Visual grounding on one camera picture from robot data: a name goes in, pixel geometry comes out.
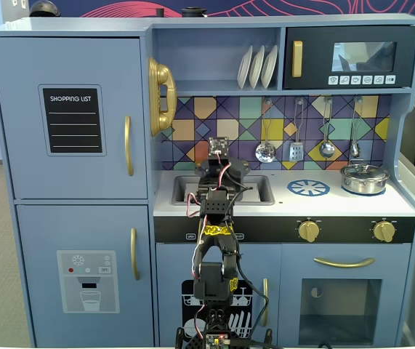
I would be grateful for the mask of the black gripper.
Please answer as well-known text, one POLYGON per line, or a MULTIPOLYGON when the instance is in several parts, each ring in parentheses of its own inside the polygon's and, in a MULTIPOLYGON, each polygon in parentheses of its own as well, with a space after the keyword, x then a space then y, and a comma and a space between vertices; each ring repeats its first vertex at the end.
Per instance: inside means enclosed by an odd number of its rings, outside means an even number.
POLYGON ((231 166, 228 155, 208 155, 200 167, 201 190, 230 190, 231 181, 228 178, 231 166))

